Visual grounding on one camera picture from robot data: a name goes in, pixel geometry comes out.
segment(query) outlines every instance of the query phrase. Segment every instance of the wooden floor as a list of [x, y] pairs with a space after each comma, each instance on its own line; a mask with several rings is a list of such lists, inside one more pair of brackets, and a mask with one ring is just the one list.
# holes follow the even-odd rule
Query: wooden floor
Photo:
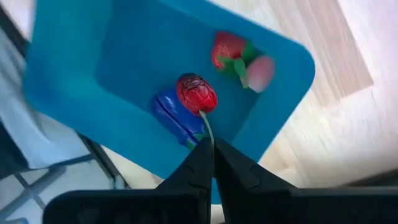
[[[29, 37], [31, 0], [0, 2]], [[215, 2], [302, 43], [315, 59], [311, 90], [260, 165], [298, 187], [336, 186], [398, 167], [398, 1]], [[132, 187], [158, 183], [107, 152]]]

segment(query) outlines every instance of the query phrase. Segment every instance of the floor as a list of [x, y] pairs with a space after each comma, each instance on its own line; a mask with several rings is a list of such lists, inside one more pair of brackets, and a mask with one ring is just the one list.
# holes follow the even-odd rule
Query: floor
[[[336, 186], [398, 167], [398, 1], [213, 1], [302, 43], [315, 60], [312, 88], [260, 165], [297, 187]], [[1, 2], [30, 37], [32, 0]], [[156, 184], [107, 152], [128, 182]]]
[[[31, 184], [43, 176], [46, 171], [46, 169], [33, 170], [22, 173], [21, 176], [28, 184]], [[71, 190], [100, 190], [109, 189], [110, 186], [110, 180], [98, 163], [92, 160], [68, 166], [66, 173], [49, 185], [38, 196], [44, 204], [48, 204], [54, 197]], [[0, 180], [0, 210], [20, 195], [23, 190], [24, 187], [13, 175]], [[29, 224], [41, 224], [42, 214], [43, 208], [35, 200], [30, 199], [8, 217], [7, 220], [26, 218]]]

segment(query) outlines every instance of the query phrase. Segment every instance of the lollipop stick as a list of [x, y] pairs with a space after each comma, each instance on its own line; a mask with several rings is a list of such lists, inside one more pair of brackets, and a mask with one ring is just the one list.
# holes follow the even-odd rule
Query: lollipop stick
[[205, 125], [207, 128], [207, 131], [209, 132], [210, 135], [210, 139], [211, 139], [211, 144], [214, 146], [214, 136], [213, 136], [213, 132], [211, 131], [211, 127], [210, 127], [210, 123], [206, 118], [206, 113], [202, 110], [199, 111], [200, 116], [203, 118], [203, 120], [205, 121]]

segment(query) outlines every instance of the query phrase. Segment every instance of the blue tray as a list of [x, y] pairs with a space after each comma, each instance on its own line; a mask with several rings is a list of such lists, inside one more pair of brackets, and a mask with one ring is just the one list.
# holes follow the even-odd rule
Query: blue tray
[[[227, 30], [275, 60], [262, 94], [216, 72], [210, 51]], [[190, 152], [150, 113], [152, 97], [187, 72], [215, 89], [215, 136], [258, 161], [310, 88], [299, 44], [204, 0], [38, 0], [24, 93], [31, 105], [167, 178]], [[213, 203], [219, 203], [213, 183]]]

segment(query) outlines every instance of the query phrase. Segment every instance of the blue wrapped candy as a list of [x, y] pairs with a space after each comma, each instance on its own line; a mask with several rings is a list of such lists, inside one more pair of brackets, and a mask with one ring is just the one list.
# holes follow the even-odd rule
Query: blue wrapped candy
[[152, 113], [180, 144], [193, 149], [207, 136], [201, 117], [193, 115], [178, 100], [175, 89], [165, 90], [152, 100]]

